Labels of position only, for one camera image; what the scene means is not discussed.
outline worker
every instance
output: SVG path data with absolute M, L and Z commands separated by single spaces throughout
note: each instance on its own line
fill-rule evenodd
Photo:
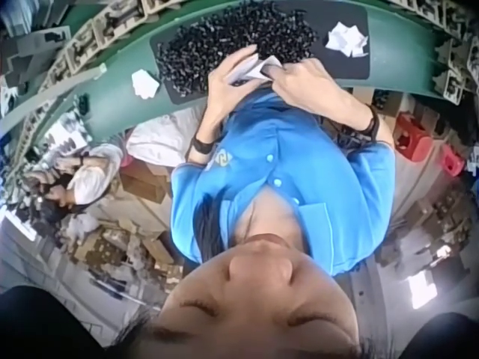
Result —
M 260 79 L 229 85 L 228 74 L 255 51 L 233 53 L 209 76 L 188 161 L 171 178 L 173 241 L 200 266 L 158 316 L 127 334 L 128 358 L 362 354 L 353 305 L 332 276 L 385 236 L 391 131 L 317 59 L 264 69 L 272 87 L 260 88 Z M 346 156 L 317 116 L 371 142 Z
M 92 145 L 87 156 L 60 157 L 56 168 L 71 171 L 77 167 L 68 186 L 56 185 L 45 195 L 60 207 L 90 206 L 101 199 L 109 190 L 125 154 L 124 139 L 121 135 Z

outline workstation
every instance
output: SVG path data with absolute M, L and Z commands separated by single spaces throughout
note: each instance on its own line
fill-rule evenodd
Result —
M 430 313 L 441 313 L 444 307 L 434 299 L 446 302 L 456 284 L 475 277 L 478 266 L 471 253 L 477 244 L 470 233 L 477 211 L 479 33 L 474 12 L 454 1 L 428 0 L 87 2 L 94 4 L 69 5 L 57 21 L 49 25 L 46 20 L 31 33 L 39 37 L 40 31 L 53 28 L 64 34 L 53 47 L 46 43 L 37 54 L 28 53 L 33 59 L 42 56 L 42 66 L 33 68 L 33 61 L 15 70 L 19 62 L 10 61 L 10 77 L 2 79 L 2 191 L 12 212 L 25 212 L 27 202 L 30 206 L 23 178 L 49 167 L 53 153 L 81 153 L 83 165 L 95 156 L 90 153 L 95 146 L 115 145 L 123 151 L 121 160 L 111 160 L 115 170 L 108 186 L 82 203 L 88 207 L 82 215 L 87 212 L 97 221 L 94 230 L 80 231 L 81 239 L 68 234 L 67 217 L 54 233 L 45 232 L 55 237 L 55 252 L 72 266 L 94 272 L 102 283 L 119 272 L 113 267 L 132 269 L 128 279 L 121 277 L 126 285 L 120 292 L 146 306 L 152 303 L 142 297 L 145 283 L 169 293 L 191 270 L 165 235 L 174 223 L 171 173 L 188 162 L 190 142 L 207 106 L 208 74 L 226 55 L 256 39 L 254 66 L 318 58 L 343 89 L 375 108 L 393 135 L 396 179 L 385 240 L 335 277 L 358 313 L 360 334 L 372 337 L 383 329 L 388 332 L 384 340 L 400 338 L 400 351 L 432 318 L 427 313 L 410 325 L 407 317 L 415 309 L 432 301 Z M 9 35 L 8 41 L 16 41 Z M 20 50 L 9 56 L 22 57 Z M 254 66 L 237 70 L 241 76 L 231 82 L 265 76 Z M 251 75 L 255 70 L 257 77 Z M 4 95 L 6 89 L 11 94 Z M 361 134 L 328 119 L 319 123 L 345 151 L 364 145 Z M 119 145 L 112 140 L 116 136 L 122 137 Z M 226 159 L 227 165 L 228 153 L 222 156 L 219 163 Z M 35 229 L 38 218 L 22 218 Z M 44 226 L 37 228 L 43 232 Z M 115 247 L 103 235 L 107 229 L 126 239 Z M 98 258 L 109 259 L 94 263 Z M 439 288 L 438 278 L 452 262 L 462 268 L 451 275 L 455 284 Z M 428 300 L 415 294 L 420 289 L 414 286 L 423 279 L 437 283 Z M 111 292 L 110 285 L 104 287 Z M 403 307 L 394 302 L 400 292 L 409 293 L 402 294 L 407 297 Z M 368 316 L 376 318 L 377 328 L 371 329 Z

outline white paper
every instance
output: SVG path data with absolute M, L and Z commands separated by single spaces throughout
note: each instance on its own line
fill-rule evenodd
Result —
M 326 48 L 340 51 L 347 57 L 361 58 L 367 55 L 363 50 L 367 40 L 367 36 L 361 34 L 356 25 L 348 28 L 343 23 L 338 22 L 328 33 Z
M 135 95 L 142 99 L 152 99 L 159 88 L 159 82 L 145 70 L 138 70 L 132 74 L 133 88 Z
M 259 60 L 258 55 L 252 55 L 241 61 L 230 73 L 228 83 L 232 84 L 238 80 L 262 79 L 271 80 L 261 73 L 265 65 L 282 67 L 281 62 L 275 56 L 269 56 L 266 60 Z

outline green conveyor belt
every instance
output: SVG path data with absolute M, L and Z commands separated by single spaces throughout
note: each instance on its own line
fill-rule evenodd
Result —
M 368 86 L 437 96 L 433 92 L 432 77 L 439 65 L 435 62 L 436 35 L 432 28 L 401 16 L 391 8 L 377 4 L 375 0 L 351 2 L 360 4 L 367 10 L 371 52 L 370 78 L 340 80 L 340 84 L 345 87 Z M 231 4 L 228 0 L 191 1 L 185 3 L 180 10 L 162 14 L 158 22 L 141 28 L 140 38 L 106 60 L 108 70 L 104 75 L 96 81 L 78 86 L 67 96 L 43 125 L 37 138 L 41 138 L 54 121 L 71 106 L 75 94 L 87 93 L 90 97 L 91 115 L 86 123 L 96 139 L 193 105 L 195 102 L 174 105 L 164 87 L 155 98 L 143 100 L 134 93 L 131 75 L 141 69 L 157 73 L 149 44 L 153 35 Z

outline black wrist strap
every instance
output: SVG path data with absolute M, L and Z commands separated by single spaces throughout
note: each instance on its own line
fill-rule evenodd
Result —
M 197 150 L 199 153 L 202 155 L 209 155 L 211 151 L 213 150 L 213 146 L 215 143 L 213 142 L 212 144 L 205 144 L 204 142 L 201 142 L 195 137 L 192 139 L 192 146 L 195 150 Z
M 372 142 L 376 142 L 376 137 L 377 137 L 377 132 L 379 131 L 379 117 L 376 113 L 376 110 L 372 106 L 368 106 L 371 109 L 371 122 L 369 123 L 369 126 L 362 130 L 359 131 L 364 136 L 370 137 Z

